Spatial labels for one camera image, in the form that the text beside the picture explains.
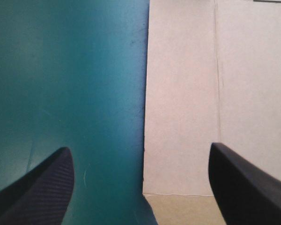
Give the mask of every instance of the teal panel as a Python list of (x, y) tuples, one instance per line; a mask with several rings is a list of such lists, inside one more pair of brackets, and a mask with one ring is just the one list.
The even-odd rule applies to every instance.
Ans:
[(141, 195), (148, 0), (0, 0), (0, 190), (61, 146), (63, 224), (156, 224)]

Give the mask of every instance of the textured black surface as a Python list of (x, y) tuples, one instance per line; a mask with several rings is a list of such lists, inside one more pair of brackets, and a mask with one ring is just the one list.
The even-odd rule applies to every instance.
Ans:
[(0, 191), (0, 225), (60, 225), (73, 187), (72, 155), (60, 148)]
[(213, 143), (209, 181), (228, 225), (281, 225), (281, 182), (221, 143)]

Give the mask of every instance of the tan floor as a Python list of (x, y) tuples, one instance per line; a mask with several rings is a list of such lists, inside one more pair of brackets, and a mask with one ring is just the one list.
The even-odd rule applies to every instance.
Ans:
[(225, 225), (213, 197), (147, 195), (159, 225)]

